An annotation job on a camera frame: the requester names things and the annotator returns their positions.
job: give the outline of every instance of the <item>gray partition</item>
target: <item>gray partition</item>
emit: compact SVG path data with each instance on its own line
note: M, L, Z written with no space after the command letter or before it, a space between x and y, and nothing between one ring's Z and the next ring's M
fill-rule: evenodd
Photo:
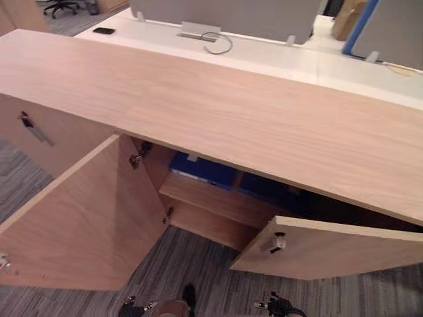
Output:
M132 13L146 20L220 26L232 32L304 44L321 0L130 0Z
M352 55L423 69L423 0L379 0Z

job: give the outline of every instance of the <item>white desk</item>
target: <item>white desk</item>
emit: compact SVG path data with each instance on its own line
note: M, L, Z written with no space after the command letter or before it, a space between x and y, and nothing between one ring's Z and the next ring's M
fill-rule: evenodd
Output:
M113 35L93 33L99 26L115 28L116 32ZM423 110L423 75L405 77L384 65L342 55L344 42L332 38L331 26L331 18L318 16L314 36L304 45L293 47L232 36L233 49L229 53L212 55L204 50L204 45L211 48L227 45L224 40L209 44L182 38L177 36L179 27L139 22L127 9L77 37L312 83Z

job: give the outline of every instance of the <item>open cabinet door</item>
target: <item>open cabinet door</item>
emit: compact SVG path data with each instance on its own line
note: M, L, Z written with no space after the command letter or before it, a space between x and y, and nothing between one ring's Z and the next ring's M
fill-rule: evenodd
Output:
M280 250L274 243L276 234ZM231 269L323 279L418 262L423 262L422 233L276 216Z
M0 226L1 284L117 290L167 224L129 137L113 135Z

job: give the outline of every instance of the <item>wooden shelf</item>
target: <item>wooden shelf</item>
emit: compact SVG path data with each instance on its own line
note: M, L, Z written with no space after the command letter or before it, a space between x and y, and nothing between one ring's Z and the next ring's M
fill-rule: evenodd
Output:
M228 192L217 186L177 173L169 173L159 192L260 230L267 225L274 215L298 217L290 211L240 192Z
M171 225L238 251L244 250L259 232L258 229L183 202L174 205Z

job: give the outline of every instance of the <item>door handle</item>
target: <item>door handle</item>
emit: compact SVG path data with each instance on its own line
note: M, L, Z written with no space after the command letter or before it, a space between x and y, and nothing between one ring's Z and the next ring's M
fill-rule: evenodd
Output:
M38 127L34 125L34 122L29 118L29 115L22 111L20 113L19 119L22 120L23 125L39 142L46 142L49 146L53 147L54 143L41 131Z
M284 251L286 249L286 240L284 238L285 233L275 232L274 236L271 236L261 247L261 252L269 252L274 254L278 251Z

